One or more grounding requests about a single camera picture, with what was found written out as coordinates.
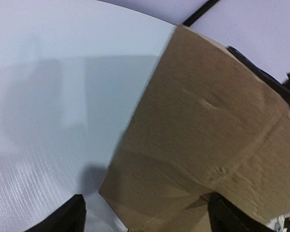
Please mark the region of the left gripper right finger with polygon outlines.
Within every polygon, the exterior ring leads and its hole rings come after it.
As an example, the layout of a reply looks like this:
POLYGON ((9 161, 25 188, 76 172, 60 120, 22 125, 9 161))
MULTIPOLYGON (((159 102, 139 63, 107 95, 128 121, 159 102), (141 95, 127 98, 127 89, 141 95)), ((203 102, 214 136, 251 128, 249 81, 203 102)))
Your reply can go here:
POLYGON ((272 229, 250 218, 219 193, 212 193, 208 214, 213 232, 271 232, 272 229))

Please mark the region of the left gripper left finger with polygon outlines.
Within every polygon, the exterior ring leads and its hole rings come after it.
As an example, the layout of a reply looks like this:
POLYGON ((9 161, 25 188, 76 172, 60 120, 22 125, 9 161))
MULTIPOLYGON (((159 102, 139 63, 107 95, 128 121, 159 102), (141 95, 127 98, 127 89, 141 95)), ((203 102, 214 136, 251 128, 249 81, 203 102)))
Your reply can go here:
POLYGON ((26 232, 83 232, 86 214, 84 196, 75 194, 45 220, 26 232))

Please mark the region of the brown cardboard box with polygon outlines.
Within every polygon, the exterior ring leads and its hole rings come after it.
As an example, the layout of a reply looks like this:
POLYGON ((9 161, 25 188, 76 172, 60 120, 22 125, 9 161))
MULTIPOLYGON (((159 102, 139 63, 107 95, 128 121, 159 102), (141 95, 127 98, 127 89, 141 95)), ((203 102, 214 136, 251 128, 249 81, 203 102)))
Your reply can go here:
POLYGON ((178 26, 99 193, 132 231, 201 232, 213 192, 262 224, 290 212, 290 108, 224 46, 178 26))

